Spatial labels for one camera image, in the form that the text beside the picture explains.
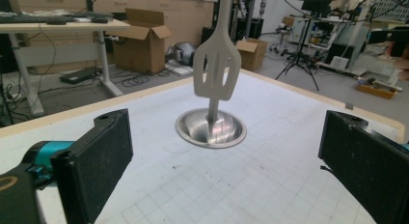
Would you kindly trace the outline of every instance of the white desk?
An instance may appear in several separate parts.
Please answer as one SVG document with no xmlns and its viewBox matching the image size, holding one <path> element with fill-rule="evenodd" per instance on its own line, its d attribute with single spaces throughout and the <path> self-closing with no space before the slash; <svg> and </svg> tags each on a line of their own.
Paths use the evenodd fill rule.
<svg viewBox="0 0 409 224">
<path fill-rule="evenodd" d="M 338 101 L 243 71 L 220 109 L 243 120 L 246 138 L 211 150 L 181 139 L 175 122 L 207 107 L 192 78 L 0 129 L 0 174 L 42 140 L 76 140 L 108 111 L 129 109 L 134 157 L 96 223 L 374 223 L 317 157 L 327 109 Z M 402 141 L 402 124 L 356 109 Z M 39 192 L 47 223 L 65 223 L 57 188 Z"/>
<path fill-rule="evenodd" d="M 96 23 L 67 23 L 67 25 L 48 25 L 44 23 L 35 24 L 1 24 L 0 33 L 9 34 L 17 60 L 21 76 L 24 81 L 24 92 L 26 93 L 28 104 L 34 116 L 42 116 L 44 110 L 38 96 L 38 92 L 33 87 L 27 67 L 43 66 L 51 64 L 80 62 L 99 59 L 102 64 L 101 83 L 106 86 L 114 96 L 121 96 L 123 93 L 109 80 L 108 64 L 105 52 L 105 41 L 103 31 L 121 30 L 128 27 L 128 24 L 113 20 L 107 24 Z M 20 47 L 15 37 L 17 33 L 50 33 L 50 32 L 90 32 L 97 31 L 98 42 L 93 44 L 71 44 L 59 46 L 37 46 Z"/>
</svg>

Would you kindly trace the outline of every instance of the white wall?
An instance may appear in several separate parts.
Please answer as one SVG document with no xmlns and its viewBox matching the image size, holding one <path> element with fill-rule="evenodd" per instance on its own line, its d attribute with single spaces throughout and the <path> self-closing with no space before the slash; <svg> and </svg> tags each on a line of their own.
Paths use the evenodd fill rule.
<svg viewBox="0 0 409 224">
<path fill-rule="evenodd" d="M 301 9 L 302 1 L 297 0 L 287 0 L 288 3 L 296 7 L 297 9 Z M 253 17 L 259 17 L 259 4 L 261 0 L 256 0 L 255 9 L 253 11 Z M 295 14 L 299 15 L 297 11 L 295 11 L 290 5 L 286 3 L 284 0 L 267 0 L 267 5 L 265 6 L 264 15 L 262 18 L 264 19 L 264 23 L 262 25 L 261 32 L 264 33 L 273 33 L 276 31 L 276 28 L 279 27 L 279 24 L 282 22 L 283 17 Z"/>
</svg>

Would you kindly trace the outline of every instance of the tripod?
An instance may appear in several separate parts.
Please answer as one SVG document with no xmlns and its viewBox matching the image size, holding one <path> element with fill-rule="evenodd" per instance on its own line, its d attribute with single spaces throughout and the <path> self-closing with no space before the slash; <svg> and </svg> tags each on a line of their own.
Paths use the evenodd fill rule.
<svg viewBox="0 0 409 224">
<path fill-rule="evenodd" d="M 303 53 L 304 42 L 306 40 L 307 30 L 310 28 L 310 24 L 311 24 L 311 19 L 308 18 L 308 20 L 306 20 L 304 22 L 303 30 L 301 31 L 301 37 L 303 37 L 303 40 L 298 43 L 297 50 L 293 53 L 292 56 L 290 56 L 291 60 L 289 61 L 288 65 L 286 65 L 286 67 L 283 69 L 283 71 L 281 71 L 280 74 L 276 77 L 276 80 L 283 74 L 283 72 L 285 72 L 287 74 L 289 69 L 291 69 L 293 67 L 298 67 L 298 68 L 302 69 L 303 71 L 305 71 L 307 74 L 309 74 L 310 77 L 313 78 L 313 82 L 315 84 L 315 87 L 319 91 L 319 88 L 318 88 L 318 85 L 316 85 L 313 73 L 311 72 L 311 67 L 310 67 L 310 64 L 309 64 L 309 60 L 310 60 L 309 56 L 307 54 Z M 306 65 L 305 67 L 301 66 L 300 60 L 305 63 L 305 65 Z"/>
</svg>

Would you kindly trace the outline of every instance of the keyboard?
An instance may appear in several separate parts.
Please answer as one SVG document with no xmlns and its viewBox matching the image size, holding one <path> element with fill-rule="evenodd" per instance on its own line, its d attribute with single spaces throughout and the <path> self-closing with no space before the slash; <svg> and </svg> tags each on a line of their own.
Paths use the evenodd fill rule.
<svg viewBox="0 0 409 224">
<path fill-rule="evenodd" d="M 12 15 L 12 16 L 1 16 L 1 24 L 12 24 L 12 23 L 46 23 L 49 21 L 65 21 L 65 22 L 75 22 L 73 17 L 54 15 L 54 16 L 32 16 L 27 14 L 22 15 Z"/>
</svg>

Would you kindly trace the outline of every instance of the cabinet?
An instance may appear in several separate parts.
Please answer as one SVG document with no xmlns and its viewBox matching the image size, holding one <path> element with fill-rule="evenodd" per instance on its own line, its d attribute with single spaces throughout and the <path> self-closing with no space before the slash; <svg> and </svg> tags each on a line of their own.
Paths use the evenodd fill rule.
<svg viewBox="0 0 409 224">
<path fill-rule="evenodd" d="M 165 25 L 172 36 L 165 39 L 165 49 L 177 42 L 198 46 L 204 27 L 211 27 L 215 0 L 96 0 L 95 12 L 124 13 L 125 8 L 163 12 Z"/>
<path fill-rule="evenodd" d="M 87 8 L 85 0 L 10 0 L 13 12 L 34 13 L 36 11 L 65 10 L 71 13 L 82 12 Z M 22 35 L 21 39 L 28 46 L 66 45 L 78 43 L 90 43 L 94 41 L 93 32 L 70 32 L 70 33 L 47 33 Z M 56 73 L 65 70 L 78 70 L 93 66 L 95 61 L 76 62 L 69 64 L 55 64 L 53 66 L 36 67 L 39 74 Z"/>
</svg>

